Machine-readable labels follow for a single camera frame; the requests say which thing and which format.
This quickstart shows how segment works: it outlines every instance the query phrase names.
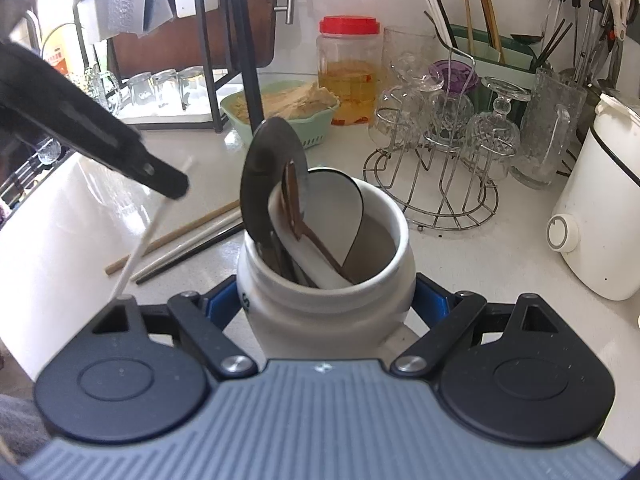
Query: black metal rack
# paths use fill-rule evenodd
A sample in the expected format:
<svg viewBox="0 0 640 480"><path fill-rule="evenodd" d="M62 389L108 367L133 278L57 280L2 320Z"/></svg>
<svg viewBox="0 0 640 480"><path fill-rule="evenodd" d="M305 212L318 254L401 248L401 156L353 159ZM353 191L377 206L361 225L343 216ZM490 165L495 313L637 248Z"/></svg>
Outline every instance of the black metal rack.
<svg viewBox="0 0 640 480"><path fill-rule="evenodd" d="M78 42L80 44L80 53L82 55L82 62L84 67L89 67L89 59L86 52L86 46L84 44L84 35L82 34L82 26L78 14L78 3L83 0L74 0L73 13L74 21L76 24L76 33L78 35ZM202 54L202 66L204 69L205 81L207 84L207 93L209 95L209 105L211 108L211 121L205 123L153 123L153 124L137 124L141 130L153 130L153 129L185 129L185 128L197 128L197 129L210 129L220 133L226 123L228 117L226 114L220 114L220 108L218 107L218 99L216 92L223 85L233 79L239 73L242 73L242 82L244 85L244 94L247 101L247 108L249 112L249 120L252 130L258 127L258 125L264 119L264 113L262 111L262 101L260 99L260 87L258 86L258 76L255 64L255 50L254 39L251 33L251 26L249 22L249 12L247 0L220 0L220 7L225 13L226 19L223 20L224 30L222 31L225 38L225 62L227 74L220 78L218 81L213 79L213 66L211 63L211 52L209 49L209 42L207 41L207 22L205 16L204 0L195 0L196 7L196 20L198 22L198 42L200 43L200 51ZM230 10L233 14L234 28L236 30L236 39L238 46L238 56L236 59L236 53L232 48L231 41L231 16ZM111 59L113 72L122 82L120 73L117 66L117 58L115 56L115 50L113 48L113 41L107 40L108 45L108 58Z"/></svg>

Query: black stripe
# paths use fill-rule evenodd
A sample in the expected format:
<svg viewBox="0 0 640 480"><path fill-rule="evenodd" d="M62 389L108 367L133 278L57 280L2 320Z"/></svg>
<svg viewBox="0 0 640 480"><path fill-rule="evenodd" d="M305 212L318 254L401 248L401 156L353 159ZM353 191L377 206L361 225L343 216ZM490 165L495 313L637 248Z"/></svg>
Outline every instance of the black stripe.
<svg viewBox="0 0 640 480"><path fill-rule="evenodd" d="M618 167L622 171L624 171L631 180L633 180L636 183L636 186L640 187L640 178L638 178L638 176L633 171L631 171L624 162L622 162L619 158L617 158L616 154L609 149L609 147L604 143L604 141L596 133L596 130L593 126L591 127L591 134L593 135L593 138L596 139L596 142L600 145L602 150L607 155L609 155L611 160L613 160L618 165Z"/></svg>

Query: jar with yellow liquid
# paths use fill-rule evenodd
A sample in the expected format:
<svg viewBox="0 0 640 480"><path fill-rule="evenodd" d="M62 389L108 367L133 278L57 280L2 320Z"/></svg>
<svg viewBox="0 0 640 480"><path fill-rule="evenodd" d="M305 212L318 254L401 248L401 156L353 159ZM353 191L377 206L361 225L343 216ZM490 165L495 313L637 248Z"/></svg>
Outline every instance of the jar with yellow liquid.
<svg viewBox="0 0 640 480"><path fill-rule="evenodd" d="M366 124L376 104L382 57L380 22L368 16L325 16L318 36L318 84L338 99L332 124Z"/></svg>

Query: white ceramic spoon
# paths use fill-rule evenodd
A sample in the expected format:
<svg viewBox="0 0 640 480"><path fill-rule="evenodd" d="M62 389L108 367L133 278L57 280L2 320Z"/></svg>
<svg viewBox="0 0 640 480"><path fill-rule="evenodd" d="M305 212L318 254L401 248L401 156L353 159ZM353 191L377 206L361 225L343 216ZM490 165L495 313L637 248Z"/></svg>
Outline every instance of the white ceramic spoon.
<svg viewBox="0 0 640 480"><path fill-rule="evenodd" d="M309 170L305 223L342 265L362 224L362 193L354 180L333 168Z"/></svg>
<svg viewBox="0 0 640 480"><path fill-rule="evenodd" d="M268 209L271 224L287 253L318 288L333 290L351 286L351 283L334 270L309 238L303 236L300 240L296 240L287 223L287 215L282 205L282 186L280 184L276 184L269 195Z"/></svg>

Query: purple lid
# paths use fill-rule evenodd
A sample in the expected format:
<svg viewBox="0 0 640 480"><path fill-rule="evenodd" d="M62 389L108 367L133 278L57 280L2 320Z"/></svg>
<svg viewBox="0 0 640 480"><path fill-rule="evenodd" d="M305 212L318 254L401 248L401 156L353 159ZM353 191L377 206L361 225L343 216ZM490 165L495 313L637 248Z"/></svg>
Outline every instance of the purple lid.
<svg viewBox="0 0 640 480"><path fill-rule="evenodd" d="M456 61L454 59L451 60L451 88L449 91L452 94L460 94L460 92L462 92L469 74L472 75L469 84L466 86L465 94L468 94L476 86L478 86L478 74L476 74L472 70L473 69L468 64L462 63L461 61ZM442 89L446 91L447 85L449 84L449 60L442 59L440 61L436 61L429 67L429 72L433 76L436 76L438 72L442 74L444 78L444 86L442 87Z"/></svg>

